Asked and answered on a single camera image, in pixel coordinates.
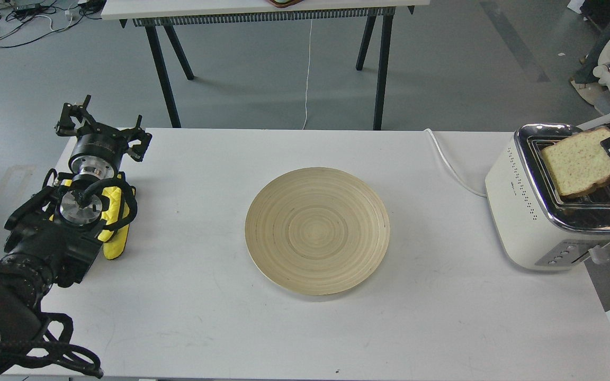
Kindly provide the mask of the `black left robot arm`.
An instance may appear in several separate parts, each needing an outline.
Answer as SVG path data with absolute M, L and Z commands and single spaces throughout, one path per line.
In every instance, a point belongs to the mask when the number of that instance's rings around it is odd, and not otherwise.
M 102 378 L 99 357 L 71 343 L 67 314 L 45 313 L 42 299 L 53 286 L 80 284 L 99 256 L 100 234 L 124 235 L 138 213 L 135 188 L 120 170 L 124 155 L 141 162 L 152 135 L 138 118 L 132 128 L 97 122 L 91 96 L 66 103 L 55 130 L 75 137 L 68 172 L 50 169 L 41 190 L 5 222 L 0 259 L 0 374 L 10 367 L 60 366 Z

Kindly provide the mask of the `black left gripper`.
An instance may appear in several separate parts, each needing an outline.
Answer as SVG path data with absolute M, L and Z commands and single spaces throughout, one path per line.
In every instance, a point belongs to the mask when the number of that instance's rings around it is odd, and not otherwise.
M 77 137 L 68 162 L 72 174 L 114 178 L 125 155 L 143 161 L 152 135 L 142 127 L 142 115 L 132 128 L 95 128 L 95 119 L 87 111 L 90 101 L 87 95 L 80 104 L 66 102 L 54 129 L 58 137 Z

